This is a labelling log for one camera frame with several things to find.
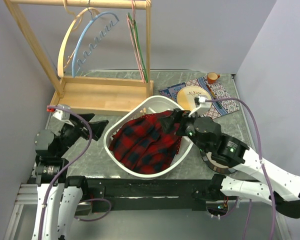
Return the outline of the dark rimmed plate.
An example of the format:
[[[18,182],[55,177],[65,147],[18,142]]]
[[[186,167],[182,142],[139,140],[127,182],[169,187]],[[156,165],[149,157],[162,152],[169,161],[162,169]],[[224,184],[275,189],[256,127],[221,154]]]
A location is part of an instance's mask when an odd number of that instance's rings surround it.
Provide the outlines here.
[[[215,160],[212,159],[212,153],[208,152],[205,153],[204,151],[200,152],[201,158],[203,162],[214,172],[218,174],[223,174],[223,175],[230,175],[234,174],[237,170],[234,168],[228,167],[226,165],[222,165],[220,163],[217,163]]]

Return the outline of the beige floral plate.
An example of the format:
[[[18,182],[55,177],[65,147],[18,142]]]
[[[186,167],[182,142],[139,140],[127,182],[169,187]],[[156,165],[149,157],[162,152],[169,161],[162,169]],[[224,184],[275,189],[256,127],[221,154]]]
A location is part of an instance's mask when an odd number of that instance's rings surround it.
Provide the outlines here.
[[[182,88],[176,97],[177,103],[184,109],[192,111],[195,107],[195,98],[199,96],[204,96],[208,100],[211,100],[210,94],[199,86],[186,86]]]

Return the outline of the wooden clothes rack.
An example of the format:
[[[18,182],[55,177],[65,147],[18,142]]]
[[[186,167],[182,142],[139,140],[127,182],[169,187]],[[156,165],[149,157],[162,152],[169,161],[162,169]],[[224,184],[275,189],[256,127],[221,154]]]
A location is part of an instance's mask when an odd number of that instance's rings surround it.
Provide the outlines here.
[[[150,80],[151,1],[135,1],[136,10],[146,12],[145,69],[148,83],[143,83],[142,80],[124,78],[92,76],[73,78],[66,74],[60,79],[57,74],[57,67],[54,70],[49,63],[47,55],[19,5],[63,6],[63,0],[6,0],[4,3],[55,89],[51,99],[52,105],[66,104],[80,114],[96,113],[106,116],[124,116],[153,95],[154,82]],[[67,1],[67,6],[71,7],[83,7],[85,9],[87,5],[88,2],[85,0]],[[91,8],[97,9],[132,9],[131,3],[125,0],[94,0],[90,5]]]

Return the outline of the aluminium rail frame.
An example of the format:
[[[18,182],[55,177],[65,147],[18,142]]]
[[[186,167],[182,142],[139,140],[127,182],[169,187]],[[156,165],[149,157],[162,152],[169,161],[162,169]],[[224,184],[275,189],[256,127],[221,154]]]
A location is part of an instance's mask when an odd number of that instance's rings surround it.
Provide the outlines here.
[[[21,214],[25,205],[37,204],[37,185],[21,184],[14,202],[14,208],[10,217],[4,240],[13,240],[19,225]],[[286,218],[280,214],[276,214],[276,222],[279,235],[283,240],[291,240],[292,236],[286,222]]]

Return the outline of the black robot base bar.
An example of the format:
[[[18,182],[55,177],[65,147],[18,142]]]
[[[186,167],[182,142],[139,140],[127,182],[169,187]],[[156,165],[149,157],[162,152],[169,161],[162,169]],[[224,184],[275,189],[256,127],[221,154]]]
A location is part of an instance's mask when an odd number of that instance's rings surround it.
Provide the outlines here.
[[[65,187],[83,188],[81,201],[92,202],[94,213],[112,211],[178,210],[205,211],[207,202],[234,200],[221,192],[220,175],[205,179],[122,179],[69,176]]]

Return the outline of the green plastic hanger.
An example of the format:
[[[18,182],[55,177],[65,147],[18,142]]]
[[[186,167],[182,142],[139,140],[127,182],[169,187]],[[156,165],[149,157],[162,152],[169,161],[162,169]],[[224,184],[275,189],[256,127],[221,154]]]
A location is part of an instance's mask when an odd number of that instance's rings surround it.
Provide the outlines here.
[[[130,32],[130,38],[132,47],[134,50],[134,56],[137,64],[137,68],[144,83],[148,83],[148,74],[146,72],[146,66],[144,63],[141,46],[139,43],[138,27],[136,21],[132,18],[130,13],[127,14],[127,25]]]

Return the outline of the patterned placemat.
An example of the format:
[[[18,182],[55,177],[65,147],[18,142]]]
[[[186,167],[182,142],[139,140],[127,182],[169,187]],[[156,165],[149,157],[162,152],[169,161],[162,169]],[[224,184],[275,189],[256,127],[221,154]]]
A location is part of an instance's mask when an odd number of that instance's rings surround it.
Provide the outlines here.
[[[206,76],[201,76],[199,78],[189,80],[187,82],[181,82],[181,83],[166,87],[164,89],[159,90],[159,94],[164,97],[167,97],[177,103],[177,94],[182,88],[185,88],[187,86],[197,86],[197,87],[203,88],[210,94],[206,85],[208,85],[211,88],[211,90],[213,91],[213,93],[215,94],[217,99],[224,99],[224,98],[231,97],[231,95],[226,91],[226,89],[221,85],[221,83],[216,81],[214,84],[209,84]],[[216,118],[225,116],[227,114],[236,112],[240,109],[239,104],[234,100],[219,101],[219,103],[222,105],[222,109],[219,109],[217,104],[215,102],[213,102],[213,103],[211,103],[210,110],[208,112],[206,112],[204,114],[204,116],[210,117],[212,119],[216,119]]]

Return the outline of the pink wire hanger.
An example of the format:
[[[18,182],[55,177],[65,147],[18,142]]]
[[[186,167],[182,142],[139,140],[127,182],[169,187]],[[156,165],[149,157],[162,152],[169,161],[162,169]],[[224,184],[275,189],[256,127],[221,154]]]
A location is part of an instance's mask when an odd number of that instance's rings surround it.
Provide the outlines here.
[[[138,68],[141,80],[143,81],[143,83],[145,83],[146,78],[145,78],[145,73],[144,73],[144,69],[143,69],[143,65],[142,65],[140,49],[138,47],[137,32],[136,32],[136,30],[137,30],[136,19],[135,19],[135,17],[136,17],[136,2],[134,0],[131,0],[130,3],[131,3],[132,14],[130,14],[130,13],[127,14],[126,21],[127,21],[127,25],[129,28],[130,40],[132,43],[137,68]]]

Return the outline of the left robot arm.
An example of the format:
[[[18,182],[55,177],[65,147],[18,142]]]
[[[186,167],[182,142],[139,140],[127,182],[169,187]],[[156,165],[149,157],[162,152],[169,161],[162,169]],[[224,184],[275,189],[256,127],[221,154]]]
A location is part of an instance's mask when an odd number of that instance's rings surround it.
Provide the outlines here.
[[[37,209],[33,240],[65,240],[79,202],[90,194],[85,176],[67,176],[70,162],[64,154],[79,138],[89,143],[100,139],[109,121],[92,121],[94,116],[69,114],[58,134],[44,129],[34,139]]]

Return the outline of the light wooden hanger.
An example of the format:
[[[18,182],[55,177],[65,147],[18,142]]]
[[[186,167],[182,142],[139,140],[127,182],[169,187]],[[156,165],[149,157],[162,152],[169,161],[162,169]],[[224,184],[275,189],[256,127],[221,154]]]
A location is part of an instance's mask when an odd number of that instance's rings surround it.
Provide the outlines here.
[[[57,58],[57,75],[60,79],[62,79],[64,77],[65,69],[69,66],[71,60],[74,57],[74,53],[75,53],[75,51],[73,50],[72,53],[69,56],[65,57],[66,46],[67,46],[67,42],[68,42],[68,39],[69,39],[71,33],[76,31],[80,27],[80,25],[82,23],[82,20],[83,20],[83,17],[84,17],[86,12],[91,12],[92,17],[96,17],[98,14],[101,13],[95,7],[92,7],[92,8],[87,8],[86,7],[80,13],[75,14],[73,11],[70,11],[68,9],[68,4],[67,4],[66,0],[63,0],[63,7],[69,15],[73,16],[73,21],[69,25],[69,27],[68,27],[65,35],[64,35],[64,38],[62,40],[60,49],[59,49],[59,54],[58,54],[58,58]]]

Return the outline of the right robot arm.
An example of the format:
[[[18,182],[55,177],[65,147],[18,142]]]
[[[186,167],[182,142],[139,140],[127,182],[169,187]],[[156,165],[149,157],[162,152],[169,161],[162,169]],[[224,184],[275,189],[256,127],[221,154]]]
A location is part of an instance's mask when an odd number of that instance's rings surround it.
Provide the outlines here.
[[[280,214],[300,218],[300,176],[289,173],[273,163],[259,159],[247,144],[222,133],[221,126],[210,117],[190,116],[189,111],[174,109],[159,118],[162,130],[189,138],[202,156],[210,154],[220,165],[243,172],[255,179],[245,181],[215,174],[209,184],[195,193],[205,201],[223,197],[239,197],[274,205]]]

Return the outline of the light blue hanger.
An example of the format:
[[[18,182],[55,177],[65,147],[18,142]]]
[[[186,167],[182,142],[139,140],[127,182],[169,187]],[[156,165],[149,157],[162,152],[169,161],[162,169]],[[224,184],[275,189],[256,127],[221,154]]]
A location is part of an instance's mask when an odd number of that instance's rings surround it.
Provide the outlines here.
[[[101,13],[93,13],[91,1],[88,1],[87,8],[90,13],[90,20],[82,30],[71,62],[71,76],[75,78],[83,68],[93,51],[98,47],[100,42],[108,35],[108,33],[120,22],[119,17],[113,11],[102,11]],[[84,38],[93,28],[99,25],[92,40],[85,46]]]

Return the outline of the red polka dot garment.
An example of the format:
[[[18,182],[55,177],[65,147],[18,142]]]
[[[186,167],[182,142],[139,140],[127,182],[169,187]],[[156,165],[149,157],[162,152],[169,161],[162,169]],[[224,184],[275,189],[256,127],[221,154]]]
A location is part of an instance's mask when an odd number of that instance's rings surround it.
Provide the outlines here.
[[[149,155],[152,159],[163,159],[171,162],[179,153],[182,137],[175,135],[175,131],[164,133],[159,122],[160,118],[168,117],[171,114],[171,110],[166,110],[140,117],[140,128],[145,135],[138,143],[146,148],[142,155],[143,159]]]

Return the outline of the orange cup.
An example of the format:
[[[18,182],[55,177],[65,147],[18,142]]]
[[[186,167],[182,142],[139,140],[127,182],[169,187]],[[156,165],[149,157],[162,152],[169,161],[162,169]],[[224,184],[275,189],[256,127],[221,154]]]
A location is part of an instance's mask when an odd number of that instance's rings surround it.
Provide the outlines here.
[[[211,85],[214,84],[219,78],[220,75],[215,72],[209,72],[206,76],[207,82]]]

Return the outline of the white laundry basket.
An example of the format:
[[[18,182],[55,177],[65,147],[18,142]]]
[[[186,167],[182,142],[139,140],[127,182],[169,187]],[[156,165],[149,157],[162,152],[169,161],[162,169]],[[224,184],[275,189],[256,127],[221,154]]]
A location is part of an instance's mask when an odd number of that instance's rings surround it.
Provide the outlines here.
[[[179,153],[174,157],[171,165],[159,172],[159,173],[154,173],[154,174],[141,174],[134,172],[132,170],[129,170],[126,168],[122,163],[120,163],[116,158],[115,155],[113,154],[112,151],[110,151],[110,143],[113,139],[113,136],[120,130],[120,128],[128,121],[136,119],[138,117],[142,117],[146,114],[156,114],[156,113],[161,113],[166,110],[173,110],[179,108],[181,109],[182,107],[174,102],[173,100],[161,96],[161,95],[154,95],[151,97],[148,97],[145,99],[143,102],[141,102],[138,106],[136,106],[134,109],[132,109],[130,112],[126,113],[118,122],[116,122],[114,125],[112,125],[104,134],[103,138],[103,146],[104,149],[106,150],[107,154],[110,156],[110,158],[120,167],[122,170],[124,170],[126,173],[142,179],[142,180],[152,180],[159,178],[170,171],[172,171],[174,168],[176,168],[188,155],[190,152],[191,148],[193,147],[193,142],[186,136],[184,136],[180,142],[180,147],[179,147]]]

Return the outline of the red black plaid skirt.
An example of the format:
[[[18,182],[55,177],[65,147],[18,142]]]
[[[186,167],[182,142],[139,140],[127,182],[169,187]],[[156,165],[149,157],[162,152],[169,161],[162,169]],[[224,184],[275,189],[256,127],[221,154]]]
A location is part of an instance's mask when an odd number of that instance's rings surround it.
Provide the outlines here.
[[[179,153],[182,137],[175,135],[179,124],[165,133],[160,118],[170,116],[171,110],[145,114],[126,122],[113,136],[109,150],[127,169],[143,174],[157,174],[168,169]]]

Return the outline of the green chopstick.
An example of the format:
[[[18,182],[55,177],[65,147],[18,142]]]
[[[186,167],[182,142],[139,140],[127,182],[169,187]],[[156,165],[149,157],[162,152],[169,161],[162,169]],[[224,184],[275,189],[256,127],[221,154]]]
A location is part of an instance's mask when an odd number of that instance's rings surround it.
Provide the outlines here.
[[[209,92],[210,92],[212,98],[213,98],[214,100],[217,100],[217,97],[216,97],[216,95],[213,93],[212,89],[211,89],[208,85],[206,85],[206,87],[207,87],[207,89],[209,90]],[[216,101],[215,103],[217,104],[217,106],[219,107],[219,109],[222,109],[222,108],[223,108],[222,105],[221,105],[218,101]]]

